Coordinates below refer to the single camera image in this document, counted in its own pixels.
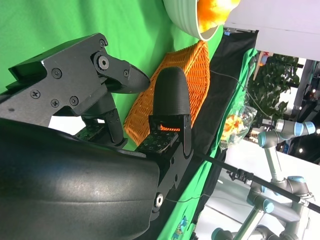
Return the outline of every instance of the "bowl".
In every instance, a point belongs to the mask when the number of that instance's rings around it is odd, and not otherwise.
[[[202,33],[199,31],[198,0],[163,0],[163,3],[171,21],[185,33],[205,42],[215,35],[218,26]]]

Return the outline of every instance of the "orange wicker basket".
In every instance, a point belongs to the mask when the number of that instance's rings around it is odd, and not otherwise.
[[[150,133],[148,117],[153,113],[156,79],[161,70],[168,67],[180,67],[185,73],[193,125],[209,90],[209,65],[208,44],[204,41],[180,51],[167,53],[153,74],[150,87],[138,96],[124,121],[124,129],[129,137],[139,145]]]

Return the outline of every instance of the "potted plant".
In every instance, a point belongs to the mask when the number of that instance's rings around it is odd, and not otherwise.
[[[298,60],[297,57],[274,54],[260,67],[255,80],[251,76],[248,82],[248,92],[260,108],[273,119],[282,119],[287,110],[288,102],[279,102],[280,94],[290,90],[290,87],[299,86],[297,69],[301,66]],[[257,108],[251,98],[249,104]]]

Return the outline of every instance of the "white wall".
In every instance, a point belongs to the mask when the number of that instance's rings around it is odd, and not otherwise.
[[[304,160],[278,152],[282,172],[285,176],[303,176],[308,184],[309,190],[314,194],[316,204],[320,205],[319,175],[320,166]],[[271,174],[264,150],[257,144],[241,141],[228,149],[226,163],[237,168],[244,169],[254,173],[256,176],[269,181]],[[237,232],[250,213],[252,207],[247,204],[246,199],[249,193],[249,187],[239,181],[231,181],[226,171],[222,171],[216,188],[207,202],[207,207],[200,215],[196,226],[196,234],[200,240],[210,240],[214,229],[220,227],[224,230]],[[283,196],[275,196],[271,191],[266,195],[281,203],[289,203],[290,200]],[[318,239],[318,223],[320,223],[320,214],[314,211],[310,212],[311,224],[307,231],[305,240]],[[265,215],[260,224],[270,228],[275,234],[280,234],[284,228],[280,222],[273,216]]]
[[[225,26],[260,30],[258,50],[320,61],[319,0],[241,0]]]

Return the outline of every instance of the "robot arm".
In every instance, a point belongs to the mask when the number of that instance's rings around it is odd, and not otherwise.
[[[95,34],[10,69],[17,82],[0,101],[0,239],[134,239],[179,186],[193,156],[182,69],[159,74],[150,134],[123,150],[111,93],[138,93],[150,80],[106,45]],[[49,129],[52,115],[81,116],[86,127],[76,136]]]
[[[271,172],[271,183],[287,192],[300,197],[299,201],[293,201],[291,207],[287,207],[262,195],[266,188],[253,182],[247,202],[253,206],[252,211],[242,224],[240,230],[231,234],[229,231],[216,229],[212,239],[222,240],[281,240],[297,239],[303,240],[305,230],[309,225],[309,201],[313,195],[309,192],[305,179],[302,176],[289,176],[285,178],[282,174],[275,146],[290,138],[313,134],[315,126],[312,122],[297,123],[286,120],[278,120],[275,130],[262,132],[258,135],[258,143],[264,148],[269,169]],[[257,227],[265,214],[270,214],[284,221],[285,230],[280,236],[276,236],[266,227]]]

